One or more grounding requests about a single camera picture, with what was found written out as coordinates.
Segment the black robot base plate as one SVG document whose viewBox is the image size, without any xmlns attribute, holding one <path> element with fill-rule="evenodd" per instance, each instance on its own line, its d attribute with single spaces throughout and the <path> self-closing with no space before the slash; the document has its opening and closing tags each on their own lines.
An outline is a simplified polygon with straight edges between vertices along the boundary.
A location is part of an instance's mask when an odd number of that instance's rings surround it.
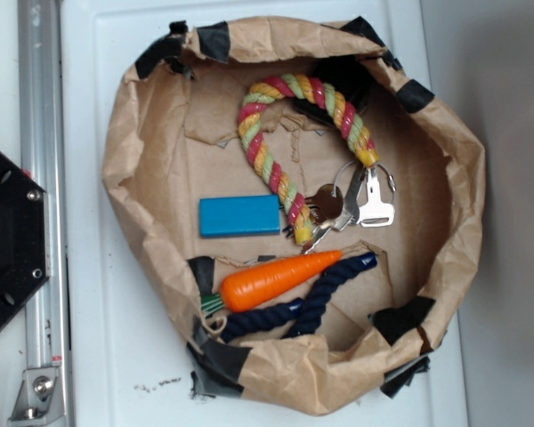
<svg viewBox="0 0 534 427">
<path fill-rule="evenodd" d="M 45 192 L 0 151 L 0 332 L 47 279 Z"/>
</svg>

